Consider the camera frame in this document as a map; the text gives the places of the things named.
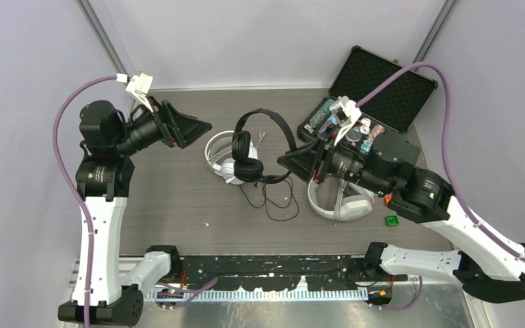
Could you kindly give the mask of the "black headphones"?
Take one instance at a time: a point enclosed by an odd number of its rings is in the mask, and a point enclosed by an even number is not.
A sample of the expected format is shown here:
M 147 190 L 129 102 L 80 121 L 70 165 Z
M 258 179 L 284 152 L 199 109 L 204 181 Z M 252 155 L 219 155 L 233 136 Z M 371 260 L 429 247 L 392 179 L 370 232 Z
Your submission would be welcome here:
M 273 120 L 284 134 L 289 150 L 297 148 L 290 126 L 279 113 L 263 108 L 249 111 L 239 118 L 232 134 L 231 153 L 234 160 L 234 177 L 243 182 L 261 182 L 266 185 L 278 184 L 286 180 L 290 176 L 291 171 L 288 170 L 282 175 L 263 174 L 265 167 L 260 159 L 260 151 L 258 150 L 260 144 L 255 144 L 251 133 L 244 130 L 247 120 L 255 114 L 264 114 Z

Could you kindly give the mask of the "small white headphones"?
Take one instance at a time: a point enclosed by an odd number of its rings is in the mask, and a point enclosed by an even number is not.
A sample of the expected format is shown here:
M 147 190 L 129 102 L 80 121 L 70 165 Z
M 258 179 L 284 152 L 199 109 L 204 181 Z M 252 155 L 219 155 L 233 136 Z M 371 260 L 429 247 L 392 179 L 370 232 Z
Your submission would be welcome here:
M 204 148 L 204 158 L 210 170 L 227 185 L 242 185 L 244 181 L 234 174 L 232 138 L 234 131 L 222 131 L 211 137 Z

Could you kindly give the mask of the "large white grey headphones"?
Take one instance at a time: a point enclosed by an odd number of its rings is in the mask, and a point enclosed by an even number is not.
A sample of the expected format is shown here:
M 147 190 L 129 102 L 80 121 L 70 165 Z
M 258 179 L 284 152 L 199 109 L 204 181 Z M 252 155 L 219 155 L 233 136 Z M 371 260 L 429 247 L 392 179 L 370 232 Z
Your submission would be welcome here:
M 311 180 L 307 186 L 307 197 L 312 209 L 325 219 L 332 221 L 354 221 L 373 210 L 375 194 L 356 184 L 340 181 L 337 200 L 333 209 L 320 206 L 317 189 L 319 184 Z

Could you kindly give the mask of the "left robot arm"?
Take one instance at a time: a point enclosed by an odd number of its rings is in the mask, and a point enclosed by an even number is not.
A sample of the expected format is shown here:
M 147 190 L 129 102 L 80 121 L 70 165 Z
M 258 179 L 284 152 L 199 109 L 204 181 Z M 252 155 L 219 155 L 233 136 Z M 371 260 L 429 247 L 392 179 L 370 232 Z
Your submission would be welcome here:
M 153 245 L 127 274 L 119 273 L 122 219 L 135 170 L 131 158 L 157 142 L 186 148 L 212 126 L 155 99 L 129 118 L 97 100 L 82 108 L 80 119 L 84 155 L 71 182 L 82 213 L 80 267 L 71 299 L 57 315 L 69 323 L 133 327 L 145 296 L 161 279 L 176 282 L 183 265 L 175 246 Z

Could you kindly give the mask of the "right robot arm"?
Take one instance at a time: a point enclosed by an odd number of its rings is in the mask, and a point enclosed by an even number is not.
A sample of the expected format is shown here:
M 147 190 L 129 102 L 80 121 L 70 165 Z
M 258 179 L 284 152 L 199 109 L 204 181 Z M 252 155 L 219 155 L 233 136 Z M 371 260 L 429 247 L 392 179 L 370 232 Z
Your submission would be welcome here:
M 330 175 L 389 195 L 390 210 L 454 245 L 452 251 L 421 251 L 372 242 L 362 263 L 369 279 L 417 275 L 452 282 L 489 303 L 525 300 L 525 243 L 473 221 L 449 182 L 417 166 L 419 154 L 419 147 L 402 136 L 384 133 L 367 153 L 317 139 L 286 152 L 278 163 L 306 182 L 323 182 Z

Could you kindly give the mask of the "green lego brick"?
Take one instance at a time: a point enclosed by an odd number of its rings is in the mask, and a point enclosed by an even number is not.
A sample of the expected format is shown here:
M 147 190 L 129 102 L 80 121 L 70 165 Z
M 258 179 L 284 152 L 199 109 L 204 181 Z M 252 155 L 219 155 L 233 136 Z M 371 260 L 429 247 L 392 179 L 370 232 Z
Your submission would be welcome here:
M 387 215 L 385 222 L 388 227 L 397 227 L 399 225 L 399 217 L 397 215 Z

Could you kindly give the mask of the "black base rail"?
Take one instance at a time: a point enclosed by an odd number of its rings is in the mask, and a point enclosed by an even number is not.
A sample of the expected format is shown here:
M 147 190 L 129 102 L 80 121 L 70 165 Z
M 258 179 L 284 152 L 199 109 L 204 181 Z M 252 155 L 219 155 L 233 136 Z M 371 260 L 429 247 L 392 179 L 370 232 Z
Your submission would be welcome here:
M 213 289 L 237 291 L 242 288 L 265 292 L 294 290 L 304 282 L 310 291 L 353 290 L 375 282 L 394 279 L 382 269 L 365 264 L 360 256 L 182 256 L 174 261 L 172 273 L 159 283 L 182 283 L 191 289 L 217 278 Z

